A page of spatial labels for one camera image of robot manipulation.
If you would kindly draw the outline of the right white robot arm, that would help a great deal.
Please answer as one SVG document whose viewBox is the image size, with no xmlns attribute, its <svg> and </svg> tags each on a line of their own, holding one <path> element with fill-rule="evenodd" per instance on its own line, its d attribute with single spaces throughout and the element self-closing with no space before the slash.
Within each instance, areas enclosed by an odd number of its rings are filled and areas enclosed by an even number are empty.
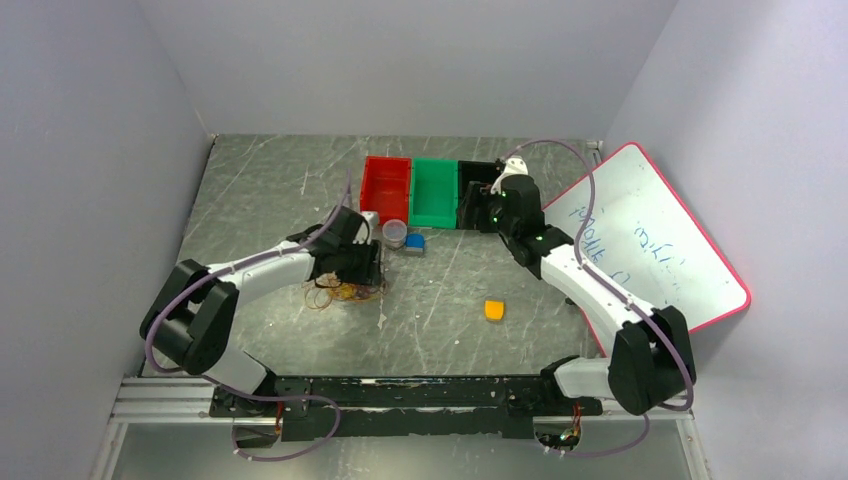
<svg viewBox="0 0 848 480">
<path fill-rule="evenodd" d="M 549 380 L 539 398 L 548 412 L 565 413 L 580 397 L 614 400 L 633 415 L 690 408 L 696 369 L 683 313 L 654 307 L 594 267 L 578 239 L 546 221 L 530 176 L 470 182 L 458 216 L 462 227 L 497 234 L 519 265 L 562 292 L 595 330 L 612 336 L 605 357 L 576 356 L 544 370 Z"/>
</svg>

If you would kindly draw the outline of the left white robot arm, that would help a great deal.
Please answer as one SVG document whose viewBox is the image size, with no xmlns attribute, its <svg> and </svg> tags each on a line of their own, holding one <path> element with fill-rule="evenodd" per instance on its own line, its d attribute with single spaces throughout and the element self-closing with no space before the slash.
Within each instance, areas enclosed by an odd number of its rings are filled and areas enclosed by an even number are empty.
<svg viewBox="0 0 848 480">
<path fill-rule="evenodd" d="M 383 246 L 368 230 L 362 225 L 347 235 L 314 225 L 236 261 L 178 263 L 140 326 L 148 365 L 162 374 L 214 381 L 237 392 L 237 403 L 249 414 L 268 413 L 277 400 L 277 376 L 231 342 L 238 309 L 324 275 L 380 285 Z"/>
</svg>

